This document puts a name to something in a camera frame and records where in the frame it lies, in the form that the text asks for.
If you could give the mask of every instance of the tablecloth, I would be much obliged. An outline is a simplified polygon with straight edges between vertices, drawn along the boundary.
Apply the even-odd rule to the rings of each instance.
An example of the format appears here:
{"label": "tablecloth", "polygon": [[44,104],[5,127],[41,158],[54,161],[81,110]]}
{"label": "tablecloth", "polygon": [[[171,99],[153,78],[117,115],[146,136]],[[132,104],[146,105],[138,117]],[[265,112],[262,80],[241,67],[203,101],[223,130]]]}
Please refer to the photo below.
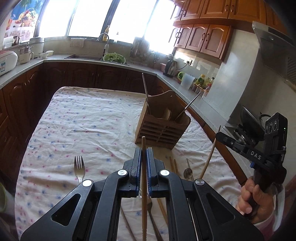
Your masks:
{"label": "tablecloth", "polygon": [[[99,181],[123,167],[134,156],[135,130],[144,94],[78,87],[63,87],[53,96],[26,149],[16,185],[15,219],[19,237],[78,184],[74,156],[83,156],[85,178]],[[182,174],[189,159],[193,175],[199,176],[212,143],[201,126],[191,123],[172,149],[153,147],[155,158],[169,170],[176,159]],[[215,149],[203,178],[228,202],[234,204],[240,185]],[[137,240],[142,239],[141,199],[123,199],[122,208]],[[152,215],[164,240],[168,227],[153,200]],[[120,216],[118,240],[131,240]],[[156,240],[148,220],[147,240]]]}

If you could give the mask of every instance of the window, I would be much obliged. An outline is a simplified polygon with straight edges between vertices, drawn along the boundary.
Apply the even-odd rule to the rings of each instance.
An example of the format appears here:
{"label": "window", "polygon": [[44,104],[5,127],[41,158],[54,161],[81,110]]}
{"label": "window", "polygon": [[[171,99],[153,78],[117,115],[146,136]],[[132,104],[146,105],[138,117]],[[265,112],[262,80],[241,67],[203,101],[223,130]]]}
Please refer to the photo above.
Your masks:
{"label": "window", "polygon": [[145,35],[150,50],[168,54],[173,8],[171,0],[49,0],[39,35],[98,37],[110,25],[110,39],[133,43]]}

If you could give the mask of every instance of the rice cooker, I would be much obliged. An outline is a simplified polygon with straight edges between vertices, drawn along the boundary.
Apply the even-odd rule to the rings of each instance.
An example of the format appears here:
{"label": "rice cooker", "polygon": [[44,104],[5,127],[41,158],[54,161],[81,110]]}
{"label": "rice cooker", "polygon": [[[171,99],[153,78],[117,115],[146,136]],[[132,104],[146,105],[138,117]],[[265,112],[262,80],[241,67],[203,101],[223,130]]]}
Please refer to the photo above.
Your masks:
{"label": "rice cooker", "polygon": [[34,52],[34,58],[39,57],[40,53],[43,53],[44,38],[31,38],[29,41],[29,46],[32,47],[31,51]]}
{"label": "rice cooker", "polygon": [[12,70],[17,64],[17,54],[13,51],[0,53],[0,76]]}

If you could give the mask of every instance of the white bowl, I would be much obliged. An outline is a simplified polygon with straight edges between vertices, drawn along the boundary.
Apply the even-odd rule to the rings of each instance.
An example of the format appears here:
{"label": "white bowl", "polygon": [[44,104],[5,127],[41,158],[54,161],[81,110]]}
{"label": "white bowl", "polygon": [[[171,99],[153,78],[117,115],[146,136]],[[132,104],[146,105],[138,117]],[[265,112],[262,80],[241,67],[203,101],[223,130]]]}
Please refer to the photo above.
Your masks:
{"label": "white bowl", "polygon": [[48,56],[48,53],[40,53],[41,58],[46,58]]}
{"label": "white bowl", "polygon": [[49,56],[52,56],[54,54],[54,51],[53,50],[48,50],[48,51],[46,51],[46,53],[48,53],[47,57],[49,57]]}

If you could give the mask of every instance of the silver screw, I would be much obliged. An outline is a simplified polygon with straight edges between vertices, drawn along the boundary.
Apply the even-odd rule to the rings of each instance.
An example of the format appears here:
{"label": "silver screw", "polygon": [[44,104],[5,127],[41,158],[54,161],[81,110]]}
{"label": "silver screw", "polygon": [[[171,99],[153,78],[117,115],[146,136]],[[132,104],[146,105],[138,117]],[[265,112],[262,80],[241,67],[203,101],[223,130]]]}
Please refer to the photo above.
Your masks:
{"label": "silver screw", "polygon": [[84,181],[82,182],[82,185],[83,185],[84,187],[89,187],[89,186],[91,185],[91,180],[84,180]]}
{"label": "silver screw", "polygon": [[196,179],[195,184],[198,186],[202,186],[205,184],[205,181],[203,179]]}
{"label": "silver screw", "polygon": [[119,171],[117,172],[117,174],[120,175],[120,176],[125,176],[127,173],[128,173],[128,172],[127,172],[126,170],[124,170],[124,169],[121,169],[121,170],[119,170]]}
{"label": "silver screw", "polygon": [[163,176],[168,176],[170,174],[170,172],[168,170],[161,170],[160,174]]}

